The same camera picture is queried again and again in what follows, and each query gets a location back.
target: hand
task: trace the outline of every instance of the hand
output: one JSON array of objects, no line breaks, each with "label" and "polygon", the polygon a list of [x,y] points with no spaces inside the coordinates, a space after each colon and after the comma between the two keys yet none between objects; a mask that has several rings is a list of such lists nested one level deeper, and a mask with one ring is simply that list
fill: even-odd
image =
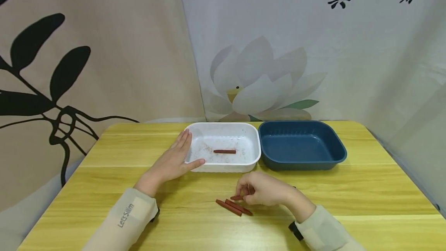
[{"label": "hand", "polygon": [[240,196],[249,205],[284,205],[293,213],[296,221],[304,222],[316,210],[302,192],[283,181],[263,172],[249,172],[237,182],[235,195]]},{"label": "hand", "polygon": [[192,142],[192,133],[188,129],[182,131],[175,142],[165,151],[147,170],[138,182],[135,189],[154,197],[158,188],[166,181],[181,177],[185,173],[198,168],[205,163],[198,159],[191,163],[184,163]]},{"label": "hand", "polygon": [[263,172],[244,174],[237,183],[235,194],[244,192],[244,201],[249,205],[284,205],[296,189]]}]

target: red stick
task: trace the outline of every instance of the red stick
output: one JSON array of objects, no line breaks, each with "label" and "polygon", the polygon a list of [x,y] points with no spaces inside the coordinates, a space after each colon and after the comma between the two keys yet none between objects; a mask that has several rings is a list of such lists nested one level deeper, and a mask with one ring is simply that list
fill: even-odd
[{"label": "red stick", "polygon": [[237,150],[235,149],[216,149],[214,153],[225,153],[225,154],[236,154]]},{"label": "red stick", "polygon": [[236,204],[233,201],[229,201],[228,199],[226,199],[226,201],[224,201],[226,204],[231,205],[233,208],[235,208],[236,210],[240,210],[241,212],[243,212],[246,215],[252,216],[252,212],[250,212],[249,210],[247,210],[246,208]]},{"label": "red stick", "polygon": [[234,201],[243,201],[243,196],[232,196],[232,197],[231,197],[231,200],[234,200]]},{"label": "red stick", "polygon": [[223,201],[215,200],[215,202],[238,216],[242,215],[242,212],[240,210],[236,209],[235,207],[232,207],[231,205],[224,203]]}]

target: blue plastic tray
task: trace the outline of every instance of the blue plastic tray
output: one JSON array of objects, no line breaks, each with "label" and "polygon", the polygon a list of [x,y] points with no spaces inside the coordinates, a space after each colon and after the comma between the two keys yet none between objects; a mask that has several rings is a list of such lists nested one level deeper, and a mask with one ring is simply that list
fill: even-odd
[{"label": "blue plastic tray", "polygon": [[265,165],[282,170],[329,170],[347,157],[335,131],[320,121],[268,121],[259,127]]}]

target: black plant silhouette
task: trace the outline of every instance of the black plant silhouette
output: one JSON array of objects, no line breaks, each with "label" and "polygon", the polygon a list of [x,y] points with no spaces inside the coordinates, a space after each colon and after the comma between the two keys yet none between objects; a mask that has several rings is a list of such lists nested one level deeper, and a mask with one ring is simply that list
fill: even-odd
[{"label": "black plant silhouette", "polygon": [[[0,5],[6,2],[6,0],[0,0]],[[76,82],[77,77],[82,72],[88,58],[90,57],[91,49],[89,46],[79,46],[72,49],[59,62],[50,81],[50,98],[47,98],[43,93],[35,89],[29,82],[27,82],[23,76],[21,76],[21,70],[29,66],[44,42],[51,36],[51,34],[62,25],[65,20],[65,16],[61,13],[52,14],[44,17],[33,23],[24,31],[22,31],[12,42],[10,49],[11,64],[3,60],[0,56],[0,70],[6,70],[12,74],[15,78],[20,80],[26,87],[28,87],[34,94],[20,93],[14,91],[6,91],[0,89],[0,116],[2,115],[15,115],[15,116],[37,116],[39,118],[26,119],[18,122],[13,122],[0,126],[0,129],[6,128],[12,125],[24,124],[32,121],[47,121],[52,125],[52,132],[50,134],[50,145],[61,145],[65,151],[65,157],[61,170],[61,184],[65,185],[65,173],[67,171],[68,161],[70,160],[70,146],[66,142],[69,140],[76,146],[82,154],[86,155],[86,152],[79,146],[76,140],[71,137],[71,134],[75,129],[80,130],[86,134],[89,134],[94,139],[99,139],[93,128],[91,128],[81,118],[88,119],[93,122],[104,121],[108,119],[125,119],[133,122],[138,122],[134,119],[129,119],[122,116],[107,116],[103,118],[94,118],[81,110],[78,110],[71,106],[60,107],[57,103],[59,98],[64,95],[65,92],[70,89]],[[44,113],[49,110],[58,109],[59,114],[56,119],[47,117]],[[62,121],[62,116],[69,117],[70,122]],[[88,131],[76,126],[76,122],[84,125]],[[68,125],[70,128],[67,132],[62,130],[61,124]]]}]

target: yellow wooden tabletop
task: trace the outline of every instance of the yellow wooden tabletop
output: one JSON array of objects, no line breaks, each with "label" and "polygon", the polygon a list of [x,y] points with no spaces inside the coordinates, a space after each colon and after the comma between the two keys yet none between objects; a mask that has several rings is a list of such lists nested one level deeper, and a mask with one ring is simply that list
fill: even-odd
[{"label": "yellow wooden tabletop", "polygon": [[[326,122],[347,149],[330,171],[267,172],[328,209],[367,250],[445,250],[446,221],[370,132]],[[260,122],[251,122],[258,127]],[[106,130],[19,250],[80,250],[127,187],[188,124],[119,124]],[[307,250],[288,230],[282,207],[233,215],[215,203],[232,196],[241,174],[191,172],[156,196],[161,214],[131,250]]]}]

